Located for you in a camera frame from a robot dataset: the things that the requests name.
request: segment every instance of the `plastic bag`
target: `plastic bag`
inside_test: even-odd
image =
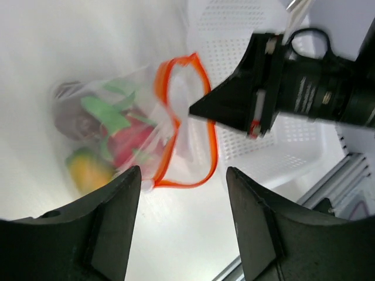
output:
[[[67,139],[71,154],[64,157],[76,186],[91,192],[134,165],[141,168],[144,189],[207,181],[217,165],[214,124],[205,124],[206,137],[199,141],[210,151],[203,163],[189,136],[188,108],[197,92],[209,91],[196,53],[112,80],[61,84],[54,91],[53,119]],[[200,179],[201,172],[206,174]]]

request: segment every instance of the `white basket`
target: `white basket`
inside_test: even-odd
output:
[[[278,0],[190,0],[192,33],[199,34],[199,53],[213,86],[220,84],[237,67],[254,30],[282,31],[288,14]],[[298,39],[302,52],[313,53],[311,37]],[[319,180],[343,157],[332,124],[279,116],[270,133],[251,140],[245,135],[217,127],[220,145],[219,171],[235,166],[254,180],[275,188],[309,175],[307,186]]]

